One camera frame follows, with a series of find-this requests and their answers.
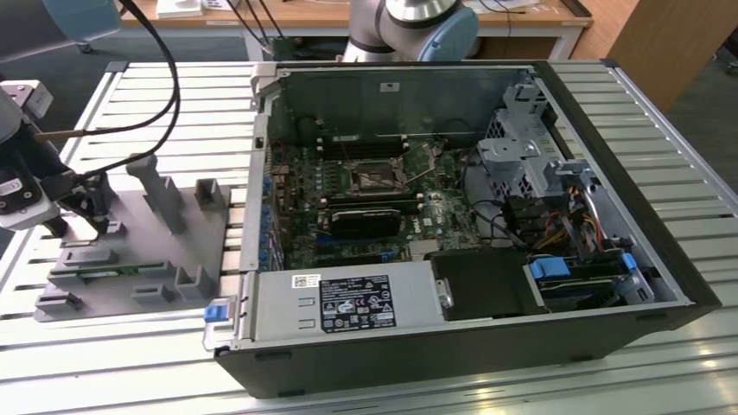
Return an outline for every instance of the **power supply label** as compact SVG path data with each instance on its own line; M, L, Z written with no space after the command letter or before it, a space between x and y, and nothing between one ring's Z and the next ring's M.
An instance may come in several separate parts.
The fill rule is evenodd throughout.
M320 328L325 333L396 326L389 277L320 281Z

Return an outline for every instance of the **floor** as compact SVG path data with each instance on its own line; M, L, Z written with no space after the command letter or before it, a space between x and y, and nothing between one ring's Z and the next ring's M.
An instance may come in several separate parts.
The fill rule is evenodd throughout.
M166 44L178 61L246 60L238 38L170 38ZM40 122L45 131L73 127L109 61L161 61L154 43L145 38L101 39L93 48L93 54L80 54L72 47L0 64L6 79L41 80L54 95L52 109ZM738 189L738 76L725 74L720 61L705 65L667 117ZM0 234L0 252L8 236Z
M711 61L665 114L729 187L738 191L738 73Z

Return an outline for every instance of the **blue latch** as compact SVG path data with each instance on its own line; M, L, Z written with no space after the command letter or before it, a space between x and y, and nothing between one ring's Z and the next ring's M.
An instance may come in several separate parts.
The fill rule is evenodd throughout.
M226 322L228 321L228 306L226 305L209 305L205 307L205 315L202 316L205 322Z
M529 273L535 279L548 277L568 277L568 265L561 257L539 258L528 265Z
M627 269L629 271L632 271L633 269L637 268L637 263L635 262L635 258L632 257L632 254L631 253L624 253L623 256L623 263L624 263L624 266L627 267Z
M264 195L268 195L270 191L272 191L272 179L269 179L268 177L264 177L264 190L262 190L262 194L264 194Z

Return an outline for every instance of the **metal slatted table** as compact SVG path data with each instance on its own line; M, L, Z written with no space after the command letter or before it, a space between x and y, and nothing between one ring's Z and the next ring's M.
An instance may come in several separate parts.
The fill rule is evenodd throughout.
M632 175L723 309L673 332L649 335L604 360L256 400L201 345L201 310L36 323L33 303L58 244L37 228L18 233L0 263L0 412L9 413L699 413L738 408L738 212L733 195L616 68L555 62L601 136ZM182 116L158 152L180 187L216 177L233 186L221 292L237 285L250 151L250 64L181 63ZM106 73L77 127L145 119L170 90L162 63ZM142 130L73 139L76 170L146 149L168 118ZM572 152L580 149L559 127ZM116 170L118 189L138 184Z

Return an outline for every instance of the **green circuit board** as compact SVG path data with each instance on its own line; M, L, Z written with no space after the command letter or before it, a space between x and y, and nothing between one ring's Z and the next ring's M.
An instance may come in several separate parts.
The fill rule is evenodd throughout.
M441 151L431 138L413 138L407 144L392 159L324 160L308 147L273 149L276 171L282 173L277 189L284 269L352 265L354 259L409 261L408 245L419 240L435 241L439 249L479 246L479 229L456 188L460 158L468 150ZM397 182L389 177L399 177ZM416 214L401 216L399 232L389 237L336 239L320 226L332 212L320 201L326 195L334 201L354 199L362 190L397 198L407 195L419 207ZM373 208L372 203L360 207Z

